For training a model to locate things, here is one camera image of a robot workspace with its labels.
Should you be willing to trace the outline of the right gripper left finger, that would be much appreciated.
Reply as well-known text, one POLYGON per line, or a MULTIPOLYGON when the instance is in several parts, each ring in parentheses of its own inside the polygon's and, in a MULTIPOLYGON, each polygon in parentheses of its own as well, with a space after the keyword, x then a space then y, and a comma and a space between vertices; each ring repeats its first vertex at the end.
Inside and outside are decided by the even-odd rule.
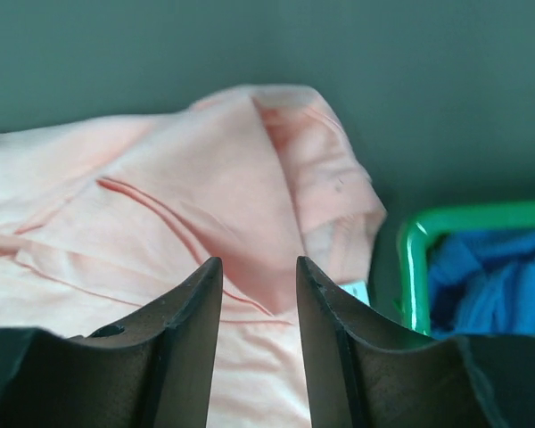
POLYGON ((222 281, 208 259, 87 337, 0 328, 0 427, 205 426, 222 281))

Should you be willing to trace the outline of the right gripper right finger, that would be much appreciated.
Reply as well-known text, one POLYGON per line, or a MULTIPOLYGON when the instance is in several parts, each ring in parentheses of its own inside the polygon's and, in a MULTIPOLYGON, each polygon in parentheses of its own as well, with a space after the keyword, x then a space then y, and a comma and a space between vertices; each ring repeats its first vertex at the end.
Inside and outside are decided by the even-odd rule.
POLYGON ((315 427, 535 427, 535 336, 435 340, 300 257, 296 292, 315 427))

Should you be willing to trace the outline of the salmon pink t shirt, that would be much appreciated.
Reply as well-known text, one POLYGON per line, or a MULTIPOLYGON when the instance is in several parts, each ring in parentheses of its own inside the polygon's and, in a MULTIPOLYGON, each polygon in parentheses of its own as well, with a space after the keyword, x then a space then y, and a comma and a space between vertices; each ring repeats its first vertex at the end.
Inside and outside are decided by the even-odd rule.
POLYGON ((307 86, 0 134, 0 326, 86 335, 224 265, 211 427, 308 427, 296 260, 364 284, 385 209, 307 86))

